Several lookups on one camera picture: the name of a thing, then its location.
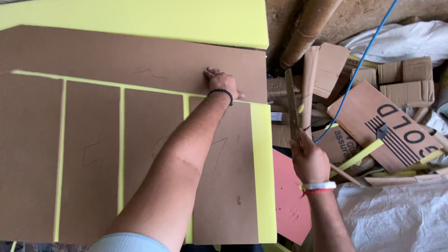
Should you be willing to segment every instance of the wristband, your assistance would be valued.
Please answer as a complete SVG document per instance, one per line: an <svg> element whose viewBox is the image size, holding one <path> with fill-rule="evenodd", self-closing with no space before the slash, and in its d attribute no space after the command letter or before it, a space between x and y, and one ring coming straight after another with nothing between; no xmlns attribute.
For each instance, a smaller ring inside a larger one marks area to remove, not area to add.
<svg viewBox="0 0 448 252"><path fill-rule="evenodd" d="M299 189L302 191L312 191L319 189L334 189L336 188L336 183L333 181L321 182L321 183L308 183L299 185Z"/></svg>
<svg viewBox="0 0 448 252"><path fill-rule="evenodd" d="M214 90L212 90L212 91L210 91L210 93L208 93L208 95L207 96L209 96L211 93L213 93L213 92L224 92L224 93L226 93L226 94L228 94L229 96L230 96L230 104L229 104L229 106L232 106L233 105L233 97L232 97L232 95L230 94L230 92L229 91L227 91L227 90L225 90L225 89L220 89L220 88L217 88L217 89L214 89Z"/></svg>

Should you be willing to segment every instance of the wooden stick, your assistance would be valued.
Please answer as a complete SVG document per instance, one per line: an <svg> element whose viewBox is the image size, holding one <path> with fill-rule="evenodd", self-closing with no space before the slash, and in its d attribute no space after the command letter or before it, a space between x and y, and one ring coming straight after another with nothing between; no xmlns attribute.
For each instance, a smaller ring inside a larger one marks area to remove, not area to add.
<svg viewBox="0 0 448 252"><path fill-rule="evenodd" d="M330 164L330 169L332 171L336 172L337 174L341 175L343 178L347 179L348 181L354 183L355 185L357 185L359 187L365 187L358 180L356 180L352 176L346 174L344 171L342 171L341 169L337 168L334 164Z"/></svg>

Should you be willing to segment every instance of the white tarp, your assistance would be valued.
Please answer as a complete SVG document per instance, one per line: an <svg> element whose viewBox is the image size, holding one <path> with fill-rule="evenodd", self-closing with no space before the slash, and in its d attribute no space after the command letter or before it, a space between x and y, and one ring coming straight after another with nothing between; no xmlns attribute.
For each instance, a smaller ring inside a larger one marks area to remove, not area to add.
<svg viewBox="0 0 448 252"><path fill-rule="evenodd" d="M448 182L335 190L357 251L448 251Z"/></svg>
<svg viewBox="0 0 448 252"><path fill-rule="evenodd" d="M364 31L339 43L361 58L376 28ZM448 59L448 24L442 21L417 22L409 25L385 25L379 32L366 60L390 63L431 56L436 67Z"/></svg>

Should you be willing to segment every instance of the light blue sleeve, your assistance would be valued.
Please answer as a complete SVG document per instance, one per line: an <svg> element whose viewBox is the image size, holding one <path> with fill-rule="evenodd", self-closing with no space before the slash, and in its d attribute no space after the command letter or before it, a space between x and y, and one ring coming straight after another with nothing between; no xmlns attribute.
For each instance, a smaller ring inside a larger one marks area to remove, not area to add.
<svg viewBox="0 0 448 252"><path fill-rule="evenodd" d="M115 233L103 236L89 252L169 252L160 242L136 233Z"/></svg>

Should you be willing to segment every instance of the hand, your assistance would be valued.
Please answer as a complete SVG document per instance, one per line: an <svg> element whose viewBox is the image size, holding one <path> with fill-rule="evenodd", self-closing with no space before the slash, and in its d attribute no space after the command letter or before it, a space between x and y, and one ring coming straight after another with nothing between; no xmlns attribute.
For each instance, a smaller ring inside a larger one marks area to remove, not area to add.
<svg viewBox="0 0 448 252"><path fill-rule="evenodd" d="M235 78L233 76L213 69L212 67L205 70L204 75L210 80L208 84L208 89L210 91L215 89L225 89L229 91L233 99L244 99L246 97L245 94L237 90L237 84L235 83Z"/></svg>
<svg viewBox="0 0 448 252"><path fill-rule="evenodd" d="M293 164L302 183L326 182L330 178L330 162L327 154L313 143L308 135L299 130L301 144L291 140Z"/></svg>

